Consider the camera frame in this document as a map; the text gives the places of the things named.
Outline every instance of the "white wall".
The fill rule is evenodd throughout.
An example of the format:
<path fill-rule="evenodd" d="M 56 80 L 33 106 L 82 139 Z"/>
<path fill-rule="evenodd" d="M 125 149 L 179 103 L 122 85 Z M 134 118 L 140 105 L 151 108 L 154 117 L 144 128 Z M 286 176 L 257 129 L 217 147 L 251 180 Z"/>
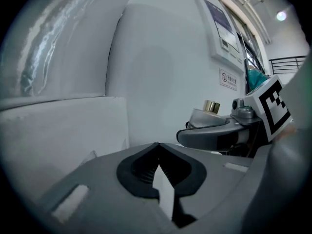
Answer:
<path fill-rule="evenodd" d="M 113 39 L 107 93 L 127 98 L 131 146 L 177 143 L 204 100 L 221 103 L 219 114 L 228 115 L 244 95 L 243 71 L 211 57 L 212 20 L 204 0 L 129 1 Z M 220 85 L 220 67 L 237 77 L 237 91 Z"/>
<path fill-rule="evenodd" d="M 264 0 L 254 7 L 272 39 L 272 43 L 266 45 L 268 59 L 307 55 L 309 45 L 292 5 L 285 0 Z M 278 11 L 287 13 L 284 21 L 276 19 Z"/>
<path fill-rule="evenodd" d="M 279 79 L 281 82 L 286 85 L 293 77 L 295 74 L 278 74 Z"/>
<path fill-rule="evenodd" d="M 126 100 L 63 100 L 0 112 L 0 157 L 8 178 L 32 200 L 73 171 L 91 151 L 129 146 Z"/>
<path fill-rule="evenodd" d="M 105 95 L 128 0 L 29 0 L 0 48 L 0 109 Z"/>
<path fill-rule="evenodd" d="M 231 10 L 248 26 L 251 33 L 255 36 L 256 41 L 258 43 L 262 60 L 263 60 L 263 69 L 265 71 L 265 74 L 272 75 L 272 69 L 270 67 L 267 54 L 265 51 L 265 44 L 264 40 L 261 38 L 259 32 L 259 26 L 254 21 L 252 16 L 250 16 L 245 8 L 245 6 L 242 5 L 241 2 L 237 0 L 221 0 L 227 7 L 231 8 Z"/>

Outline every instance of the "window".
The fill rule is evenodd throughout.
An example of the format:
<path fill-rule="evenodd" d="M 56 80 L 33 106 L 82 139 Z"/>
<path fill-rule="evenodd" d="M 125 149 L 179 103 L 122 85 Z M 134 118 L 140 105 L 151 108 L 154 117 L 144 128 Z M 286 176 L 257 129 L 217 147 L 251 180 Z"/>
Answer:
<path fill-rule="evenodd" d="M 226 9 L 228 10 L 229 15 L 232 16 L 236 31 L 238 35 L 241 34 L 244 40 L 244 44 L 246 45 L 246 48 L 253 50 L 254 59 L 255 59 L 253 63 L 256 64 L 257 62 L 259 62 L 259 65 L 260 65 L 260 62 L 263 62 L 263 60 L 262 60 L 261 51 L 259 49 L 259 45 L 257 43 L 255 36 L 251 33 L 248 26 L 235 14 L 235 12 L 233 12 L 229 7 L 226 7 Z"/>
<path fill-rule="evenodd" d="M 264 69 L 262 68 L 261 63 L 259 62 L 258 58 L 256 57 L 255 52 L 248 48 L 246 46 L 246 55 L 247 55 L 247 59 L 248 59 L 248 65 L 251 65 L 255 68 L 257 68 L 260 72 L 262 72 L 264 74 Z"/>

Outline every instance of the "gray surface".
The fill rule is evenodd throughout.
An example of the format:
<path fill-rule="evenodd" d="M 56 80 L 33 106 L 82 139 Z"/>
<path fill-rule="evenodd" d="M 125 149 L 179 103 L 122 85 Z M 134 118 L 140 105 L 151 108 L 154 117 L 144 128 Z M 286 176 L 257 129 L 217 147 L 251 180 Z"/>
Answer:
<path fill-rule="evenodd" d="M 297 130 L 295 134 L 285 136 L 274 144 L 263 179 L 246 214 L 244 233 L 261 230 L 278 214 L 285 213 L 285 209 L 288 212 L 295 210 L 291 202 L 304 197 L 304 190 L 311 186 L 308 185 L 312 165 L 310 139 L 311 129 Z M 299 207 L 300 202 L 304 204 L 302 208 Z M 309 200 L 296 201 L 298 209 L 304 209 L 309 203 Z"/>
<path fill-rule="evenodd" d="M 243 179 L 217 207 L 193 224 L 177 230 L 173 234 L 240 233 L 244 214 L 263 176 L 270 147 L 271 145 L 267 145 L 258 149 Z"/>
<path fill-rule="evenodd" d="M 176 150 L 202 162 L 207 170 L 207 177 L 192 196 L 180 199 L 183 210 L 195 218 L 203 217 L 211 211 L 235 188 L 245 173 L 224 167 L 227 162 L 249 167 L 252 158 L 210 154 L 205 151 L 168 144 Z"/>
<path fill-rule="evenodd" d="M 93 159 L 78 167 L 45 194 L 38 204 L 52 211 L 77 184 L 90 188 L 88 197 L 64 225 L 72 233 L 157 234 L 176 226 L 159 208 L 157 200 L 134 197 L 118 181 L 118 164 L 147 148 L 134 147 Z"/>
<path fill-rule="evenodd" d="M 254 117 L 254 111 L 250 106 L 239 108 L 237 116 L 244 119 L 251 119 Z"/>
<path fill-rule="evenodd" d="M 199 219 L 178 229 L 159 208 L 157 200 L 132 196 L 119 183 L 118 164 L 129 155 L 147 147 L 138 146 L 93 159 L 77 168 L 54 186 L 40 201 L 51 212 L 77 184 L 90 188 L 88 197 L 64 227 L 73 233 L 157 234 L 157 233 L 238 233 L 264 170 L 270 146 L 262 147 L 254 160 L 210 154 L 173 144 L 168 146 L 199 159 L 205 164 L 207 178 L 193 196 L 182 198 L 186 214 Z M 250 166 L 246 173 L 223 167 L 226 162 Z"/>

